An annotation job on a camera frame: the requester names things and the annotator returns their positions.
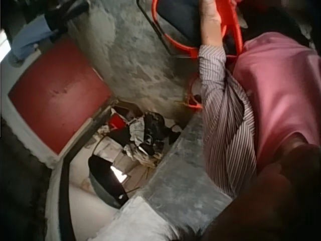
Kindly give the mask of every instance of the red plastic chair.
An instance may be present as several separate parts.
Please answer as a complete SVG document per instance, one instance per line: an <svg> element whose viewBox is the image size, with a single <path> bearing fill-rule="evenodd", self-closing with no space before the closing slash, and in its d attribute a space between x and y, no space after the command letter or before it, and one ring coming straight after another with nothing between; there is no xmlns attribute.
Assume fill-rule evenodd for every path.
<svg viewBox="0 0 321 241"><path fill-rule="evenodd" d="M149 18L148 14L145 12L143 7L140 5L140 0L136 0L136 3L144 14L150 25L153 27L154 31L156 32L158 38L161 40L163 45L165 46L168 53L176 58L192 58L197 59L199 49L196 47L187 46L184 44L179 43L178 41L174 40L171 36L164 32L157 20L157 4L159 0L152 0L151 4L151 16L152 19ZM216 0L217 11L219 12L222 22L221 22L221 33L222 37L224 37L229 31L233 34L235 46L236 46L236 56L228 55L229 59L236 58L243 49L243 40L241 35L241 28L238 23L238 18L235 10L235 6L231 3L231 0ZM184 54L174 54L171 51L171 48L168 46L167 42L171 43L175 46L178 50L184 52ZM192 79L189 81L188 87L188 95L186 99L185 105L201 109L202 104L199 103L191 93L192 87L194 82L198 79L198 75L194 74Z"/></svg>

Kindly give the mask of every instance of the red panel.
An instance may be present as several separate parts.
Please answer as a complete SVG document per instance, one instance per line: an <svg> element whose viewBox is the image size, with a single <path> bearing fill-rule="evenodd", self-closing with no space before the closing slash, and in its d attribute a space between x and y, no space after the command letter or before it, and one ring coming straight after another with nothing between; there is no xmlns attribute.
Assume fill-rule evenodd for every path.
<svg viewBox="0 0 321 241"><path fill-rule="evenodd" d="M57 154L110 96L70 39L41 56L9 93L25 122Z"/></svg>

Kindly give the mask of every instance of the striped shirt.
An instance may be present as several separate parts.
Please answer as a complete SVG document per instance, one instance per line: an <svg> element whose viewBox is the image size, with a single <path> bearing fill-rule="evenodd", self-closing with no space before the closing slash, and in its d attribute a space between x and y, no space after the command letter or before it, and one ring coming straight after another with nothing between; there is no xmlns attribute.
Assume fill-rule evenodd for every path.
<svg viewBox="0 0 321 241"><path fill-rule="evenodd" d="M245 90L225 69L223 47L199 51L206 171L235 198L256 177L254 114Z"/></svg>

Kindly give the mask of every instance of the man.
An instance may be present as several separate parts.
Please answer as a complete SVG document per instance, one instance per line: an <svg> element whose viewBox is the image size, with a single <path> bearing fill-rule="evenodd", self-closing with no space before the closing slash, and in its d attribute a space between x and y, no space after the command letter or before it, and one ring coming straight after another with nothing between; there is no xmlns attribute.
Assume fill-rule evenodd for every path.
<svg viewBox="0 0 321 241"><path fill-rule="evenodd" d="M9 53L9 62L20 67L24 60L35 51L35 45L41 40L66 32L69 20L88 12L89 3L82 3L71 8L76 0L69 0L59 8L49 10L25 25L14 37Z"/></svg>
<svg viewBox="0 0 321 241"><path fill-rule="evenodd" d="M219 16L201 8L207 173L235 198L263 168L300 145L321 144L321 59L299 28L278 10L243 11L249 26L243 53L225 70ZM240 5L240 9L250 9Z"/></svg>
<svg viewBox="0 0 321 241"><path fill-rule="evenodd" d="M286 19L264 23L282 19L267 10L248 23L231 74L215 2L200 3L206 168L234 200L204 231L171 240L320 240L320 57Z"/></svg>

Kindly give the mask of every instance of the hand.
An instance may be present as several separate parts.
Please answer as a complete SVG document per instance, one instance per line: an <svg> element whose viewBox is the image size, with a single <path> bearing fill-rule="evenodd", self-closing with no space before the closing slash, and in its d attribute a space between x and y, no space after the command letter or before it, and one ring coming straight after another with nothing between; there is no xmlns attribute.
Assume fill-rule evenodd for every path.
<svg viewBox="0 0 321 241"><path fill-rule="evenodd" d="M217 12L215 0L200 0L202 44L222 46L221 16Z"/></svg>
<svg viewBox="0 0 321 241"><path fill-rule="evenodd" d="M203 20L221 23L221 16L217 12L215 0L200 0L200 15Z"/></svg>

